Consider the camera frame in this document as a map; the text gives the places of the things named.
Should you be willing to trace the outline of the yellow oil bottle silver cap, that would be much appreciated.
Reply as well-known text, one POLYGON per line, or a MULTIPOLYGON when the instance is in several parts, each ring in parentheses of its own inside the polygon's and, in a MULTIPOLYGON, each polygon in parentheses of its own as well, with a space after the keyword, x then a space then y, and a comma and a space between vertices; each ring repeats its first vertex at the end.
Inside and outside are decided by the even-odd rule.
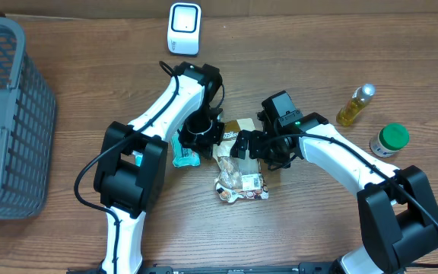
POLYGON ((337 116, 336 121, 342 126, 350 126, 376 94, 376 87, 372 84, 364 84, 356 89, 352 97, 343 106, 337 116))

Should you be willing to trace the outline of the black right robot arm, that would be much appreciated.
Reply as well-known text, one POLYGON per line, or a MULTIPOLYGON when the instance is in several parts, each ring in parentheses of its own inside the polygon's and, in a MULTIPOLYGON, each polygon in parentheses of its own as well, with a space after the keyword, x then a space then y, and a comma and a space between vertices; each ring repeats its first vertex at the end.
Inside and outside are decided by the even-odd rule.
POLYGON ((356 197, 362 246, 331 263, 301 263, 301 273, 403 273, 437 269, 420 258, 438 249, 438 205, 427 175, 367 154, 318 113, 304 116, 286 91, 262 102, 261 131, 243 130, 234 158, 262 159, 271 170, 295 158, 315 164, 356 197))

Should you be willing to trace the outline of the small teal tissue pack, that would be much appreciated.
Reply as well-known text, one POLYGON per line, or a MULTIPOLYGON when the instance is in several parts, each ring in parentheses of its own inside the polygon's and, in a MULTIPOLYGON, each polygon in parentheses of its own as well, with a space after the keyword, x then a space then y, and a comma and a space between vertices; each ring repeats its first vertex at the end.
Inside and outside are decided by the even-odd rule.
POLYGON ((140 167, 141 162, 142 162, 142 158, 143 158, 143 154, 141 152, 134 151, 133 155, 135 156, 135 164, 140 167))

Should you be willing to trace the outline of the brown snack package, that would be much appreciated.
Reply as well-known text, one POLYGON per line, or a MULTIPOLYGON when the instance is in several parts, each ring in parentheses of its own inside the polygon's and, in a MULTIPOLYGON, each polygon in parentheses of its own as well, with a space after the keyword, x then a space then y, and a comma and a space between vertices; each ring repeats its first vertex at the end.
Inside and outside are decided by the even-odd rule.
POLYGON ((225 123, 222 141, 213 147, 213 159, 220 169, 215 178, 215 190, 222 201, 235 203, 238 199, 267 199, 268 187, 257 159, 233 158, 230 150, 241 130, 253 131, 256 127, 251 118, 236 119, 225 123))

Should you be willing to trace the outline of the green lid jar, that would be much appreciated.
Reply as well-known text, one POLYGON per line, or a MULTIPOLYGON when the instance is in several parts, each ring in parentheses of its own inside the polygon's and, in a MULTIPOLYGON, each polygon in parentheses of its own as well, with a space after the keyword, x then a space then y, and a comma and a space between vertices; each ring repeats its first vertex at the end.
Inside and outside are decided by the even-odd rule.
POLYGON ((388 158, 402 150, 410 140, 409 131, 399 123, 390 123, 370 140, 370 149, 378 157, 388 158))

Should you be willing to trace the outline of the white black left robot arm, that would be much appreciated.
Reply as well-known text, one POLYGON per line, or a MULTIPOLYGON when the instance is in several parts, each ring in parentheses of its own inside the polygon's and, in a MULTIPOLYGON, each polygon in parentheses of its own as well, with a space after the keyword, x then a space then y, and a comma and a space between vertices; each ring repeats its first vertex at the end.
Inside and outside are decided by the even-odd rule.
POLYGON ((222 109, 211 101, 222 89, 219 68, 182 62, 161 67, 170 75, 162 95, 128 124, 106 129, 94 189, 108 221, 106 256, 99 273, 137 273, 141 268, 144 220, 163 188, 168 144, 174 135, 184 148, 210 158, 221 143, 222 109))

